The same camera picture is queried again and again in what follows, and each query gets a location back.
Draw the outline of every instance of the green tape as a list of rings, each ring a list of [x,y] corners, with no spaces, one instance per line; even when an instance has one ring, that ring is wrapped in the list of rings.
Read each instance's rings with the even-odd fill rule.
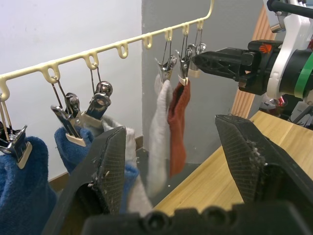
[[[294,87],[294,96],[298,98],[303,98],[303,93],[305,86],[309,80],[311,72],[313,71],[313,53],[309,56],[308,60],[305,62],[303,69],[298,77],[297,83]]]

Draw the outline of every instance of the white sock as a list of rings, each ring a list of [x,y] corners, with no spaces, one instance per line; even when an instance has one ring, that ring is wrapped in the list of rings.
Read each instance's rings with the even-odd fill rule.
[[[108,117],[106,115],[102,116],[101,122],[104,131],[108,131],[115,127],[122,126],[111,117]],[[137,167],[135,131],[134,129],[128,127],[126,127],[125,163]],[[134,183],[133,188],[128,194],[127,212],[139,212],[141,216],[145,216],[151,210],[151,202],[147,197],[145,188],[139,175]]]
[[[166,129],[167,111],[173,98],[173,90],[169,80],[160,85],[157,76],[155,91],[160,89],[156,101],[156,113],[149,131],[149,164],[147,176],[147,193],[150,197],[157,195],[166,183]]]

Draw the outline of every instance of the brown sock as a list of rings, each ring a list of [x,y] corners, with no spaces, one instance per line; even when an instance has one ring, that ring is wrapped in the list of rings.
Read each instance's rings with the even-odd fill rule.
[[[168,112],[168,124],[171,131],[170,177],[182,171],[186,161],[183,142],[185,129],[185,109],[190,100],[190,81],[183,86],[178,83],[173,92],[173,100]]]

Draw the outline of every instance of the blue sock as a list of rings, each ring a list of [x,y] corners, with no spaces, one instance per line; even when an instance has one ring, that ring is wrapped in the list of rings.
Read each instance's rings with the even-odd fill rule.
[[[0,156],[0,234],[40,235],[56,203],[48,183],[48,149],[28,137],[33,149],[24,169],[11,155]]]
[[[55,132],[54,138],[64,166],[70,174],[75,169],[75,167],[87,156],[93,141],[93,135],[88,129],[80,129],[80,135],[86,143],[86,147],[82,147],[68,141],[65,134],[65,129],[61,127]],[[129,164],[125,164],[124,187],[122,194],[122,205],[120,209],[121,213],[125,213],[127,210],[128,193],[133,187],[138,175],[138,169]]]
[[[93,141],[92,133],[88,129],[81,128],[79,132],[85,141],[86,147],[68,141],[63,127],[59,128],[54,134],[61,159],[69,174],[87,156]]]

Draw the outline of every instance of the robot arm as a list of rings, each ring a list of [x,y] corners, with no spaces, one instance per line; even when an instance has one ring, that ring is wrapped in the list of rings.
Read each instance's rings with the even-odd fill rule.
[[[232,78],[239,89],[278,99],[291,94],[313,105],[313,9],[298,0],[264,0],[273,32],[286,30],[283,42],[259,40],[248,50],[224,48],[193,57],[205,73]]]

